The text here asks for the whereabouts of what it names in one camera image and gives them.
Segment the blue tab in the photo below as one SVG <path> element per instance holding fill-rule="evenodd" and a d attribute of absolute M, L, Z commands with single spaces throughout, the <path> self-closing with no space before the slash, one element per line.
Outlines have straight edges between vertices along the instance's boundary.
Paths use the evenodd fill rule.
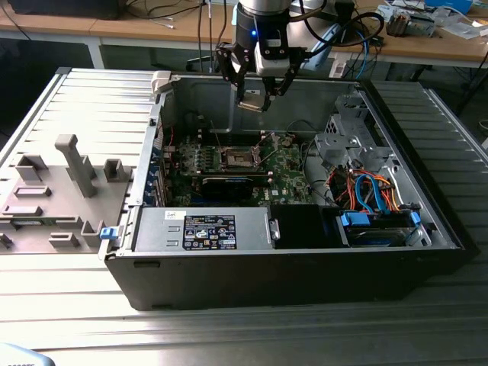
<path fill-rule="evenodd" d="M 341 216 L 341 221 L 343 226 L 349 226 L 351 223 L 349 222 L 349 218 L 346 216 L 345 213 Z"/>
<path fill-rule="evenodd" d="M 369 217 L 364 212 L 344 212 L 341 216 L 343 226 L 370 226 Z"/>
<path fill-rule="evenodd" d="M 422 222 L 422 221 L 420 220 L 420 215 L 419 215 L 419 213 L 418 213 L 418 212 L 415 212 L 415 211 L 414 211 L 414 212 L 411 212 L 411 213 L 410 213 L 410 217 L 412 218 L 413 224 L 414 224 L 415 226 L 420 225 L 420 223 Z"/>
<path fill-rule="evenodd" d="M 100 239 L 102 240 L 114 240 L 118 238 L 119 228 L 114 226 L 104 227 L 100 232 Z"/>

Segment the blue box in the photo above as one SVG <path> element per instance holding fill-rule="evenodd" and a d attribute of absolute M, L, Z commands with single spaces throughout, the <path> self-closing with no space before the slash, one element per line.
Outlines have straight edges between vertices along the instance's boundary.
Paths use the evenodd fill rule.
<path fill-rule="evenodd" d="M 425 6 L 431 8 L 438 8 L 440 6 L 448 6 L 449 8 L 454 8 L 459 10 L 461 13 L 466 14 L 473 4 L 472 0 L 425 0 Z"/>

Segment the green circuit board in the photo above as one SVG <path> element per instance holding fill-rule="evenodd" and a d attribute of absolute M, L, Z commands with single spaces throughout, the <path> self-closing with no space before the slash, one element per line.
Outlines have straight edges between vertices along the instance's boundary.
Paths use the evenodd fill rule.
<path fill-rule="evenodd" d="M 263 140 L 258 149 L 252 146 L 204 145 L 196 139 L 177 144 L 177 166 L 167 178 L 171 180 L 173 207 L 263 207 L 269 204 L 311 204 L 312 196 L 300 171 L 300 147 L 289 137 L 274 135 Z M 249 160 L 261 161 L 252 165 Z M 204 174 L 227 174 L 253 177 L 252 197 L 244 201 L 209 201 L 201 195 Z"/>

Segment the table leg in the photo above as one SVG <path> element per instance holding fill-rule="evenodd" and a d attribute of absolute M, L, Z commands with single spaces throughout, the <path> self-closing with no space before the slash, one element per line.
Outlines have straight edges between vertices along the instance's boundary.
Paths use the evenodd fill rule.
<path fill-rule="evenodd" d="M 100 38 L 98 37 L 88 37 L 85 39 L 85 44 L 90 52 L 91 61 L 93 62 L 94 69 L 105 69 L 104 59 L 101 56 L 100 51 Z"/>
<path fill-rule="evenodd" d="M 420 65 L 420 66 L 417 66 L 415 72 L 412 74 L 412 76 L 410 76 L 409 81 L 411 81 L 411 82 L 417 82 L 417 81 L 419 81 L 419 78 L 420 78 L 421 74 L 424 72 L 425 69 L 429 69 L 429 65 Z"/>

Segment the electronic equipment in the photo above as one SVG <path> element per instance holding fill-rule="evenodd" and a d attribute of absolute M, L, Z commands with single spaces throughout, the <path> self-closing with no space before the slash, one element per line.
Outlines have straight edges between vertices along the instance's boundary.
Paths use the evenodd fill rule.
<path fill-rule="evenodd" d="M 101 233 L 132 307 L 396 299 L 478 253 L 390 112 L 405 85 L 386 104 L 370 82 L 297 79 L 267 114 L 217 77 L 152 85 L 130 209 Z"/>
<path fill-rule="evenodd" d="M 8 0 L 17 14 L 117 19 L 125 0 Z"/>

